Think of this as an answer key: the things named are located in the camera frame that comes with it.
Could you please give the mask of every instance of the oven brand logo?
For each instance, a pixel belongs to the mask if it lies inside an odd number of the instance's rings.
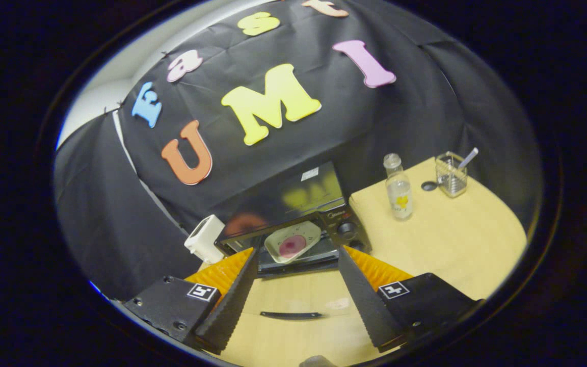
[[[345,214],[345,211],[330,213],[330,214],[328,214],[328,219],[334,219],[334,218],[340,216],[341,214]]]

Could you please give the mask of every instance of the straw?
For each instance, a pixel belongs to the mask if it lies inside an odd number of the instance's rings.
[[[477,149],[477,148],[473,149],[471,151],[471,153],[468,154],[468,156],[466,156],[465,160],[463,160],[463,162],[461,162],[461,164],[459,164],[457,169],[462,169],[462,168],[466,167],[466,165],[468,163],[470,163],[470,161],[472,161],[473,158],[475,158],[475,155],[477,155],[477,153],[479,153],[479,149]]]

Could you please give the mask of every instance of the bottle cap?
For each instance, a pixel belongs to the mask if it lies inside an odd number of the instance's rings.
[[[398,167],[403,161],[400,160],[400,156],[396,153],[389,153],[384,156],[384,168],[394,169]]]

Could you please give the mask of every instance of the glass cup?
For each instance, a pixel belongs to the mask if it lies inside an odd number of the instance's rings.
[[[436,183],[450,198],[458,197],[466,192],[468,170],[466,167],[457,169],[463,158],[451,151],[436,157]]]

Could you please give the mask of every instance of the yellow letter m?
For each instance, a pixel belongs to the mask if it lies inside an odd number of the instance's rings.
[[[278,65],[266,72],[264,79],[264,94],[246,87],[237,87],[221,99],[221,104],[230,106],[235,111],[246,132],[244,143],[249,146],[269,134],[269,129],[259,125],[255,116],[275,128],[282,127],[280,102],[284,103],[285,117],[289,121],[298,121],[321,109],[321,102],[309,97],[294,76],[293,65]]]

